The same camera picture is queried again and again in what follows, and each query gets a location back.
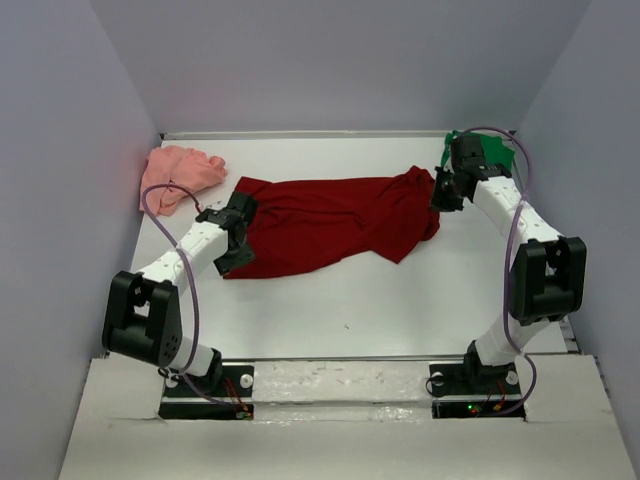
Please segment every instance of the red cloth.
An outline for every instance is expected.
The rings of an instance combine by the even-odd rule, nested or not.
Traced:
[[[438,231],[429,211],[434,180],[418,167],[397,177],[271,183],[242,177],[237,192],[259,209],[248,239],[256,259],[225,278],[311,272],[373,250],[399,263]]]

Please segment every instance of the crumpled pink towel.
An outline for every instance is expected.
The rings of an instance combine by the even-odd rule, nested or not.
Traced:
[[[193,148],[174,145],[154,148],[147,160],[147,168],[140,183],[140,195],[151,185],[170,182],[196,193],[222,183],[227,175],[222,158],[207,157],[206,153]],[[177,188],[158,188],[149,192],[147,203],[154,214],[169,216],[175,212],[180,199],[186,196],[186,193]]]

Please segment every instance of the wrinkled cloth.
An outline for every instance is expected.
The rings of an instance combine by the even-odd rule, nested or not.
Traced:
[[[242,177],[258,212],[247,239],[256,259],[225,278],[271,278],[311,272],[372,250],[399,263],[435,235],[429,210],[434,180],[418,167],[396,177],[271,183]]]
[[[175,183],[192,193],[222,183],[227,175],[225,161],[220,157],[208,157],[193,148],[174,145],[154,148],[147,157],[147,168],[142,175],[140,195],[151,185]],[[187,194],[176,188],[158,188],[149,192],[147,203],[155,215],[172,215],[178,202]]]

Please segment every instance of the wall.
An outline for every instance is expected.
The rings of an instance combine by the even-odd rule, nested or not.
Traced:
[[[86,0],[0,7],[0,477],[53,479],[158,142]]]
[[[522,120],[590,0],[91,0],[163,132]]]
[[[587,243],[579,343],[600,357],[640,472],[640,3],[595,0],[521,127],[534,156],[532,200]]]

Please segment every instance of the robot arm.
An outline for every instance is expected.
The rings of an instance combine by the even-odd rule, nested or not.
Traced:
[[[178,242],[194,277],[214,263],[220,275],[244,266],[255,257],[247,242],[247,227],[257,211],[249,195],[233,193],[221,210],[206,209]],[[176,248],[137,273],[122,271],[111,282],[102,345],[159,368],[182,371],[193,340],[182,334],[180,294],[187,287],[187,272]],[[222,375],[220,352],[197,345],[184,372],[210,391]]]
[[[438,167],[431,208],[462,210],[468,198],[484,211],[504,238],[521,194],[510,172],[486,162],[480,138],[451,143],[451,170]],[[518,220],[509,273],[509,333],[522,348],[550,322],[582,304],[586,246],[565,238],[525,202]],[[516,352],[506,338],[502,315],[473,341],[464,358],[462,381],[489,385],[503,379]]]

